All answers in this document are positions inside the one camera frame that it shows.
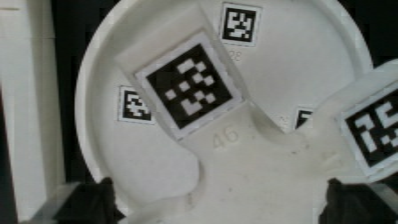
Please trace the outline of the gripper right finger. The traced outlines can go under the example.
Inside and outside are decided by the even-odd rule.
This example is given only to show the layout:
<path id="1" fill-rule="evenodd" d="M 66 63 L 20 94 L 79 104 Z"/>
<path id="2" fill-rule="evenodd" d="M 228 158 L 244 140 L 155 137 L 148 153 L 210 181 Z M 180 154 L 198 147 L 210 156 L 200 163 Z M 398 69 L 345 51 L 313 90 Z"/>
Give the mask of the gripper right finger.
<path id="1" fill-rule="evenodd" d="M 329 180 L 319 224 L 398 224 L 398 178 L 374 183 Z"/>

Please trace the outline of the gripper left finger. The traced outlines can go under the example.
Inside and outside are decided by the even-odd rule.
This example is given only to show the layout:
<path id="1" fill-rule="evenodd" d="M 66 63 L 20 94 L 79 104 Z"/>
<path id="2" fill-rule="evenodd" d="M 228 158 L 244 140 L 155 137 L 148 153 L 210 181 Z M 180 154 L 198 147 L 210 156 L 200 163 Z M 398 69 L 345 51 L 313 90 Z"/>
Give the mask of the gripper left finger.
<path id="1" fill-rule="evenodd" d="M 114 181 L 63 185 L 33 218 L 20 224 L 120 224 Z"/>

